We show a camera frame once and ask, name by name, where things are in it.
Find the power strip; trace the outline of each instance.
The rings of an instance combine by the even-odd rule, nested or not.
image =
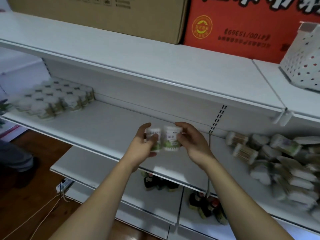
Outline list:
[[[57,193],[65,192],[73,183],[74,183],[73,180],[66,177],[64,180],[61,181],[61,183],[57,185],[56,187]]]

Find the right hand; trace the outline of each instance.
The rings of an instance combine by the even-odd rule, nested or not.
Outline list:
[[[190,159],[204,170],[206,164],[215,158],[205,137],[189,123],[176,122],[175,125],[182,127],[183,132],[186,132],[178,134],[177,140],[186,148]]]

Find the shelf bracket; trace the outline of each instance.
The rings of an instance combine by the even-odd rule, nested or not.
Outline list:
[[[294,112],[288,110],[288,108],[285,108],[277,117],[273,118],[272,123],[279,124],[280,126],[286,126],[293,115]]]

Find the brown cardboard box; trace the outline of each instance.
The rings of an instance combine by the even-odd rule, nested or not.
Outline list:
[[[15,12],[177,44],[188,0],[7,0]]]

